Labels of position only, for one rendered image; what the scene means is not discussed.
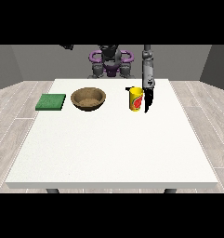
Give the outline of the yellow cup with melon print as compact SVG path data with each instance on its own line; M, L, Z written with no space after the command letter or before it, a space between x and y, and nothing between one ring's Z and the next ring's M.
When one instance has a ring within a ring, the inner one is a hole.
M129 108L133 112L140 110L143 99L143 89L141 87L131 87L129 89Z

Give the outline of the brown wooden bowl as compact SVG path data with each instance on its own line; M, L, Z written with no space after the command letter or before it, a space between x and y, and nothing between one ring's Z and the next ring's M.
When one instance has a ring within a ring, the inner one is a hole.
M72 104L85 112L95 111L104 103L105 99L106 94L96 87L83 87L71 95Z

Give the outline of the green square pad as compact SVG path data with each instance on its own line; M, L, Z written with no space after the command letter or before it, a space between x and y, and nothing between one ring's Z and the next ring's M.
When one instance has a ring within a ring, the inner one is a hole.
M65 94L43 94L38 100L35 109L37 111L60 111L65 99Z

